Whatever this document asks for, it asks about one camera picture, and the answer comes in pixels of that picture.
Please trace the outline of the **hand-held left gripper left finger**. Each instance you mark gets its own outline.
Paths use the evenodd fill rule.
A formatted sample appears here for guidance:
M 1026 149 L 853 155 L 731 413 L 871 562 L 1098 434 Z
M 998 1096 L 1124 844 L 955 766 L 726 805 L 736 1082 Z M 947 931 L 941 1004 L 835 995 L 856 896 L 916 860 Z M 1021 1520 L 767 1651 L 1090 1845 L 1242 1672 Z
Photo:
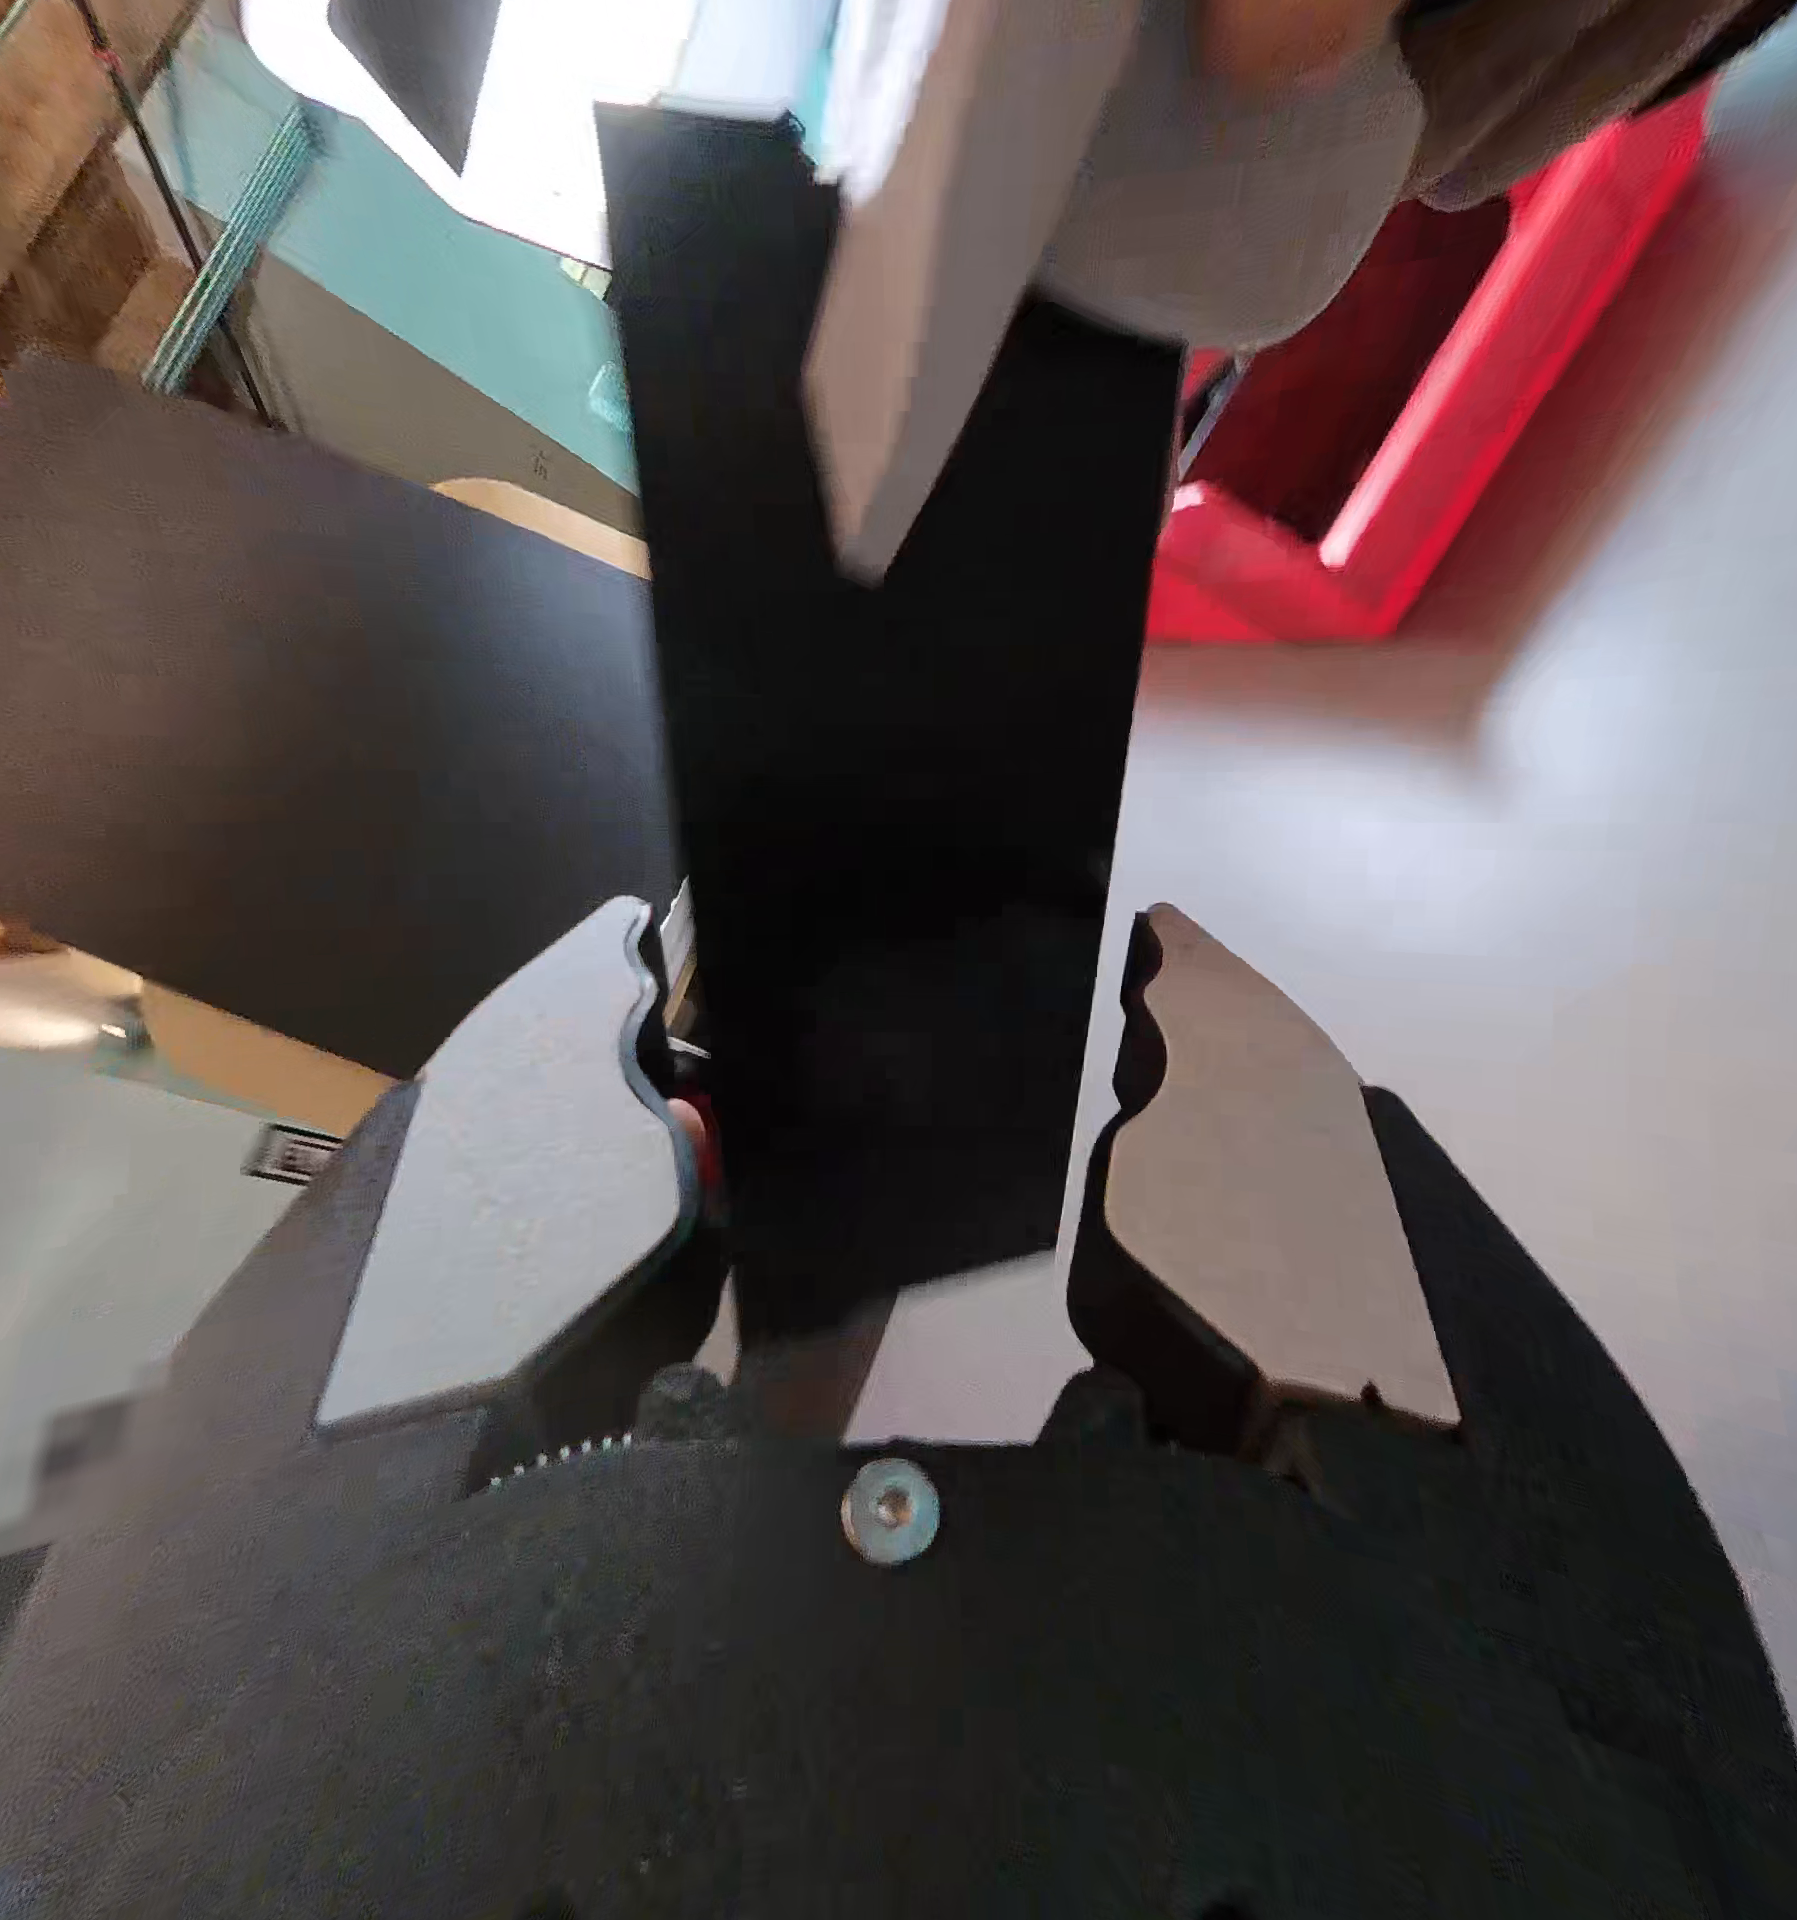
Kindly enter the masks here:
M 653 929 L 649 902 L 603 902 L 420 1072 L 322 1427 L 521 1380 L 685 1227 L 694 1158 L 641 1059 L 662 1004 L 642 956 Z

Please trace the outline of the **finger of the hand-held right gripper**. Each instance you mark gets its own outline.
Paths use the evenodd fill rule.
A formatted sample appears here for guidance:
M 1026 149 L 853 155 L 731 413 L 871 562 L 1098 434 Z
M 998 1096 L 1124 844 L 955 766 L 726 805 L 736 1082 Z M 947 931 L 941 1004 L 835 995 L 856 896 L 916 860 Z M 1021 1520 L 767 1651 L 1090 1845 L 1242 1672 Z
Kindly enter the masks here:
M 839 568 L 874 583 L 981 397 L 1130 54 L 1132 2 L 841 4 L 839 226 L 805 401 Z

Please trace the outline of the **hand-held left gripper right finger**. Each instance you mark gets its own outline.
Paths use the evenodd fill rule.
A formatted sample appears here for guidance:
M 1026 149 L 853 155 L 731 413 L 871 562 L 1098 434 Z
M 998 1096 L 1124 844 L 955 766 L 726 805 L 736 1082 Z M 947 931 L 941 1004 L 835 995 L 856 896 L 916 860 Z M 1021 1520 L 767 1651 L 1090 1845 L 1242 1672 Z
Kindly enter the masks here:
M 1072 1244 L 1072 1327 L 1147 1427 L 1460 1406 L 1367 1114 L 1291 995 L 1172 904 L 1135 919 L 1115 1112 Z

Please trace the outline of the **red plastic bin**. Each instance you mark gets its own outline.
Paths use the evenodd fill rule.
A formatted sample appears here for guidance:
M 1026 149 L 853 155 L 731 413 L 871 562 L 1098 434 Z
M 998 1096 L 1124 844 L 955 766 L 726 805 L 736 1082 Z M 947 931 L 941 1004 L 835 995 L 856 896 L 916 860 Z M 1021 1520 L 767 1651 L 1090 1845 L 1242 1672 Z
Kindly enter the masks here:
M 1192 353 L 1148 640 L 1394 634 L 1684 190 L 1707 94 L 1474 207 L 1399 203 L 1293 339 Z

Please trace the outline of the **black plate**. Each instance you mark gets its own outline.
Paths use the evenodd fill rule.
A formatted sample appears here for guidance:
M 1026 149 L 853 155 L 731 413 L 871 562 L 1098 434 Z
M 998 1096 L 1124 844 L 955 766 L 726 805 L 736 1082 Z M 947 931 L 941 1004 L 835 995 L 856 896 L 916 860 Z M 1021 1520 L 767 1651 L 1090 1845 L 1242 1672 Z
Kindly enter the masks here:
M 789 120 L 596 136 L 742 1335 L 1047 1252 L 1178 428 L 1177 347 L 1031 294 L 878 583 L 802 372 Z

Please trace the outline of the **person's right hand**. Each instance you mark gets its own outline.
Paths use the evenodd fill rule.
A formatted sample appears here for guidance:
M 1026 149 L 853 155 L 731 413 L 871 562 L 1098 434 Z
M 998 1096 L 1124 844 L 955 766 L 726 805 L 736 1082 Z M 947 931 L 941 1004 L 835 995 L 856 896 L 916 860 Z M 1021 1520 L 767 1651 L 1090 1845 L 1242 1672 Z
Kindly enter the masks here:
M 1796 2 L 1198 2 L 1197 67 L 1245 87 L 1320 83 L 1394 45 L 1421 98 L 1400 195 L 1492 200 L 1613 122 L 1750 52 Z

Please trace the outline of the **studio light panel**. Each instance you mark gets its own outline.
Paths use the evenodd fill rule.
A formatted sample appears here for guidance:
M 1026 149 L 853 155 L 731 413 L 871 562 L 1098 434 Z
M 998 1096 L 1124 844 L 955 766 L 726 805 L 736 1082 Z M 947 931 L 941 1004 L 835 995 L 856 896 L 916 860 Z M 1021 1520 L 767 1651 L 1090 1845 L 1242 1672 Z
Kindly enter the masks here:
M 255 57 L 457 214 L 610 265 L 788 181 L 829 2 L 244 2 Z

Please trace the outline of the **wooden board with black sheet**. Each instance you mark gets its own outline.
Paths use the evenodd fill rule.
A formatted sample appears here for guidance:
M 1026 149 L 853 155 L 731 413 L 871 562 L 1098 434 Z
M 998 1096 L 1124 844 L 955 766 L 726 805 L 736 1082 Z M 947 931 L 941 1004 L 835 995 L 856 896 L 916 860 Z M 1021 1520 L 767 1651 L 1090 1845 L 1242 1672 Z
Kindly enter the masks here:
M 633 574 L 111 372 L 0 380 L 0 921 L 403 1081 L 682 881 Z

